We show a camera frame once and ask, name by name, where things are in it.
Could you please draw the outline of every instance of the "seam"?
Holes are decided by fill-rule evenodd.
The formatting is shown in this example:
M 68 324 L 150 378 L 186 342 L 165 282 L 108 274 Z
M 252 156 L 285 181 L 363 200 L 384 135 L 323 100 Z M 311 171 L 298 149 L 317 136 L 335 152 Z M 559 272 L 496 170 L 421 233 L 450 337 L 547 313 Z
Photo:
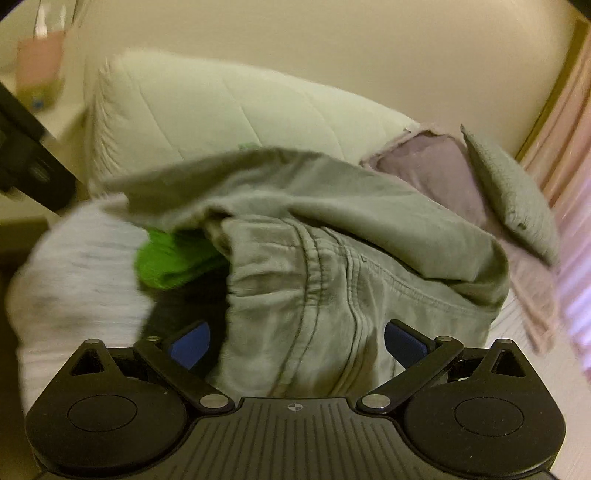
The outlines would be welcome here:
M 318 107 L 314 104 L 314 102 L 312 102 L 312 99 L 309 97 L 309 95 L 304 92 L 303 90 L 299 90 L 299 92 L 305 97 L 306 100 L 308 100 L 308 103 L 312 106 L 312 108 L 314 110 L 316 110 L 316 112 L 318 113 L 318 115 L 320 115 L 321 119 L 324 120 L 324 123 L 329 127 L 330 132 L 333 134 L 333 137 L 336 140 L 336 144 L 339 147 L 339 151 L 340 151 L 340 156 L 343 157 L 343 160 L 345 159 L 345 154 L 343 152 L 343 147 L 340 144 L 340 140 L 339 137 L 337 137 L 334 129 L 332 128 L 332 126 L 328 123 L 328 120 L 326 119 L 326 117 L 324 115 L 322 115 L 322 112 L 318 109 Z
M 122 65 L 121 67 L 122 67 L 122 70 L 127 75 L 127 77 L 129 78 L 129 81 L 133 85 L 135 85 L 135 87 L 137 88 L 140 97 L 142 97 L 142 100 L 144 101 L 144 105 L 148 109 L 148 112 L 150 112 L 150 116 L 152 117 L 152 120 L 154 121 L 154 125 L 156 125 L 156 127 L 158 128 L 158 130 L 160 131 L 160 133 L 162 134 L 164 139 L 168 142 L 168 146 L 178 154 L 178 156 L 181 158 L 181 160 L 184 160 L 184 157 L 181 155 L 181 152 L 179 152 L 178 148 L 173 147 L 172 143 L 170 142 L 170 139 L 166 136 L 166 134 L 164 133 L 164 130 L 162 130 L 162 127 L 160 126 L 160 124 L 156 120 L 156 117 L 154 116 L 154 113 L 153 113 L 152 109 L 150 108 L 150 105 L 148 104 L 148 101 L 146 100 L 146 97 L 145 97 L 139 83 L 133 79 L 133 77 L 131 76 L 131 74 L 129 73 L 129 70 L 127 69 L 127 67 L 125 65 Z
M 345 251 L 350 250 L 349 247 L 347 247 L 345 244 L 341 243 L 341 240 L 336 236 L 336 234 L 332 230 L 330 230 L 327 227 L 322 227 L 322 230 L 324 230 L 332 238 L 334 238 L 335 241 L 337 242 L 337 244 L 339 244 L 343 249 L 345 249 Z M 471 315 L 471 316 L 477 315 L 477 316 L 485 317 L 484 314 L 482 314 L 481 312 L 478 312 L 476 309 L 470 309 L 470 308 L 463 307 L 460 305 L 451 304 L 451 303 L 448 303 L 444 300 L 427 295 L 427 294 L 423 293 L 422 291 L 418 290 L 417 288 L 412 287 L 412 286 L 408 285 L 407 283 L 403 282 L 400 278 L 398 278 L 392 272 L 390 272 L 390 270 L 386 270 L 384 267 L 377 264 L 371 258 L 368 258 L 365 255 L 362 255 L 360 253 L 357 253 L 357 254 L 359 255 L 360 259 L 362 259 L 364 262 L 369 264 L 368 266 L 373 267 L 377 270 L 380 270 L 380 272 L 387 275 L 388 278 L 391 280 L 392 288 L 396 288 L 396 290 L 400 294 L 406 296 L 409 299 L 412 299 L 415 301 L 417 301 L 417 300 L 418 301 L 426 301 L 429 305 L 432 305 L 435 307 L 442 307 L 442 309 L 445 311 L 458 310 L 458 311 L 464 312 L 464 313 Z M 493 313 L 494 311 L 496 311 L 496 309 L 487 309 L 485 307 L 479 307 L 479 310 L 482 310 L 482 309 L 486 310 L 487 313 Z
M 289 249 L 289 250 L 294 250 L 294 249 L 299 249 L 300 248 L 298 245 L 286 245 L 286 244 L 281 244 L 279 242 L 271 242 L 271 241 L 252 242 L 252 243 L 256 243 L 258 246 L 260 246 L 260 245 L 272 245 L 274 247 L 283 247 L 283 248 Z
M 336 237 L 334 237 L 334 239 L 340 246 L 343 246 L 343 245 L 341 245 L 339 239 L 337 239 Z M 354 313 L 353 306 L 351 304 L 351 302 L 352 302 L 351 283 L 354 281 L 353 280 L 354 269 L 353 269 L 353 265 L 352 265 L 352 258 L 350 256 L 349 250 L 347 248 L 344 248 L 344 252 L 341 252 L 340 255 L 342 255 L 343 253 L 345 254 L 345 259 L 347 261 L 347 265 L 346 265 L 346 267 L 347 267 L 347 269 L 346 269 L 346 272 L 347 272 L 346 273 L 347 305 L 349 306 L 349 312 L 351 313 L 351 316 L 355 320 L 355 323 L 354 323 L 355 331 L 353 333 L 353 341 L 351 342 L 351 346 L 349 349 L 349 356 L 347 357 L 347 361 L 345 362 L 335 384 L 333 385 L 332 389 L 330 390 L 329 395 L 338 395 L 339 392 L 344 389 L 345 382 L 351 373 L 351 369 L 353 368 L 353 365 L 352 365 L 352 362 L 354 362 L 353 352 L 355 351 L 355 344 L 356 344 L 358 337 L 359 337 L 359 322 L 358 322 L 358 319 Z
M 294 339 L 293 342 L 291 343 L 291 346 L 289 348 L 289 350 L 287 351 L 287 354 L 284 358 L 284 360 L 281 363 L 281 369 L 279 371 L 279 374 L 277 375 L 277 378 L 275 379 L 275 382 L 273 383 L 273 387 L 271 388 L 271 395 L 277 395 L 278 393 L 282 393 L 282 392 L 277 392 L 279 390 L 280 384 L 281 384 L 281 379 L 283 377 L 283 375 L 285 374 L 285 366 L 287 365 L 287 363 L 289 362 L 292 354 L 293 354 L 293 350 L 296 347 L 296 343 L 298 341 L 298 338 L 300 337 L 301 334 L 301 330 L 304 324 L 304 314 L 306 312 L 306 305 L 308 303 L 308 298 L 309 298 L 309 276 L 310 276 L 310 257 L 308 256 L 308 252 L 307 249 L 304 247 L 304 239 L 301 235 L 301 232 L 294 226 L 291 225 L 289 222 L 285 221 L 285 220 L 281 220 L 282 222 L 284 222 L 285 224 L 289 225 L 290 227 L 292 227 L 294 229 L 294 231 L 296 232 L 295 234 L 298 236 L 298 238 L 300 239 L 300 244 L 301 244 L 301 249 L 303 251 L 304 254 L 304 261 L 306 263 L 306 283 L 304 285 L 304 301 L 302 303 L 302 308 L 301 308 L 301 314 L 300 314 L 300 324 L 298 326 L 298 329 L 294 335 Z M 291 385 L 293 383 L 293 378 L 290 381 L 289 385 Z
M 251 121 L 248 119 L 246 112 L 244 111 L 244 108 L 242 108 L 242 104 L 238 101 L 238 99 L 236 98 L 236 96 L 232 93 L 232 91 L 230 90 L 230 87 L 228 86 L 228 83 L 226 82 L 226 79 L 220 75 L 219 78 L 221 79 L 224 87 L 226 88 L 226 91 L 228 92 L 228 94 L 232 97 L 232 99 L 236 102 L 236 104 L 238 105 L 238 108 L 240 109 L 240 111 L 242 112 L 242 116 L 244 117 L 244 120 L 246 120 L 246 123 L 248 124 L 248 126 L 251 128 L 252 133 L 255 134 L 256 137 L 256 141 L 259 142 L 259 145 L 262 146 L 262 142 L 261 139 L 259 138 L 258 134 L 256 133 L 256 130 L 254 129 L 254 127 L 252 126 Z
M 353 368 L 351 369 L 351 373 L 350 373 L 350 380 L 348 382 L 347 388 L 345 391 L 349 391 L 352 387 L 352 385 L 356 382 L 356 380 L 359 378 L 359 374 L 363 371 L 363 364 L 365 362 L 365 359 L 367 358 L 366 352 L 367 349 L 369 348 L 369 342 L 368 342 L 368 332 L 367 332 L 367 328 L 369 328 L 371 330 L 371 325 L 373 324 L 373 322 L 370 322 L 367 318 L 366 315 L 363 314 L 363 310 L 361 308 L 361 306 L 359 305 L 359 275 L 361 273 L 361 268 L 358 267 L 358 271 L 357 271 L 357 275 L 355 277 L 355 285 L 354 288 L 351 291 L 351 304 L 354 305 L 355 307 L 355 316 L 357 318 L 359 318 L 359 324 L 361 326 L 361 333 L 359 335 L 360 341 L 363 340 L 363 349 L 361 352 L 359 352 L 359 348 L 357 351 L 357 355 L 355 355 L 354 358 L 354 363 L 353 363 Z
M 316 241 L 316 238 L 314 238 L 312 235 L 310 235 L 310 237 L 312 238 L 312 241 L 314 242 L 314 248 L 316 249 L 316 252 L 318 252 L 318 243 Z M 323 293 L 324 293 L 323 266 L 322 266 L 322 261 L 321 261 L 320 255 L 318 255 L 318 270 L 320 272 L 320 293 L 318 295 L 318 301 L 316 301 L 316 318 L 314 319 L 314 328 L 312 329 L 312 333 L 310 335 L 310 338 L 308 339 L 308 343 L 306 344 L 304 351 L 300 355 L 300 359 L 297 362 L 297 367 L 294 370 L 294 376 L 292 377 L 291 382 L 287 388 L 291 388 L 294 381 L 296 380 L 296 373 L 299 371 L 300 365 L 304 359 L 304 355 L 306 354 L 306 352 L 310 348 L 312 340 L 314 339 L 314 336 L 316 334 L 316 330 L 318 329 L 318 319 L 320 317 L 320 306 L 322 305 L 322 299 L 323 299 Z

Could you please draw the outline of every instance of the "cream wall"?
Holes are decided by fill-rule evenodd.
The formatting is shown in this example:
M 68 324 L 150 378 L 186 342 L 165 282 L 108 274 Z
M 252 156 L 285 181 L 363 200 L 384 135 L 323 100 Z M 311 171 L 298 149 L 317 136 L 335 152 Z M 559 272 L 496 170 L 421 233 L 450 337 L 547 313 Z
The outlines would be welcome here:
M 50 3 L 65 5 L 72 15 L 76 0 L 53 0 Z M 14 67 L 17 43 L 33 36 L 39 0 L 24 0 L 0 23 L 0 70 Z
M 515 153 L 563 64 L 573 10 L 566 0 L 88 0 L 70 39 L 70 94 L 91 93 L 105 56 L 159 47 L 338 86 L 456 131 L 465 122 Z

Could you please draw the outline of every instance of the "fabric pile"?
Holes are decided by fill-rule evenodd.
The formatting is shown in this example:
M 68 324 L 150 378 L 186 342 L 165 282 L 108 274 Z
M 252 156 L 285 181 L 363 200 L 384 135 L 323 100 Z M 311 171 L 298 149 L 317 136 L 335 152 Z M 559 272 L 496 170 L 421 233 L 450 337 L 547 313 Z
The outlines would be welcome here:
M 494 148 L 465 138 L 468 148 L 419 127 L 364 168 L 260 148 L 107 182 L 127 198 L 112 211 L 150 232 L 135 267 L 160 293 L 141 335 L 207 320 L 213 353 L 199 374 L 235 399 L 355 396 L 397 373 L 384 348 L 391 319 L 482 346 L 510 273 L 546 351 L 557 240 L 538 233 L 549 224 L 531 217 L 535 193 L 521 199 L 525 215 L 507 207 L 510 187 L 491 205 L 478 156 Z
M 118 216 L 200 229 L 227 259 L 226 337 L 207 379 L 235 399 L 360 395 L 396 373 L 389 320 L 482 346 L 508 293 L 492 235 L 404 181 L 323 154 L 235 151 L 105 187 L 127 198 L 111 204 Z
M 559 324 L 553 272 L 559 245 L 552 213 L 514 159 L 463 132 L 467 146 L 431 125 L 409 129 L 361 164 L 406 181 L 497 238 L 509 260 L 511 286 L 528 313 L 528 336 L 534 349 L 545 353 Z

